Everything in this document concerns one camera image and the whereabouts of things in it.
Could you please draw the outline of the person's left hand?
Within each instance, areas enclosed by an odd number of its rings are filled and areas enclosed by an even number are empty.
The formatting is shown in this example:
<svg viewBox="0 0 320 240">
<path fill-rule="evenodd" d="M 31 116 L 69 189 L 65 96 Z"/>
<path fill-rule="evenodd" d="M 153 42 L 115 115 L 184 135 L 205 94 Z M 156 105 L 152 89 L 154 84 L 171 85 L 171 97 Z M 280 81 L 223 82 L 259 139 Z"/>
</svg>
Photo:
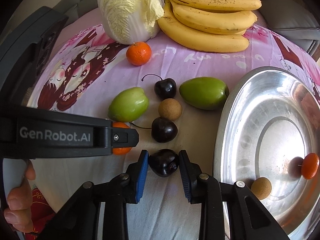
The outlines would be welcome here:
<svg viewBox="0 0 320 240">
<path fill-rule="evenodd" d="M 20 187 L 14 188 L 8 194 L 9 207 L 4 210 L 6 221 L 17 231 L 23 233 L 32 232 L 34 226 L 31 219 L 31 205 L 33 202 L 30 180 L 36 178 L 33 164 L 27 160 L 28 167 Z"/>
</svg>

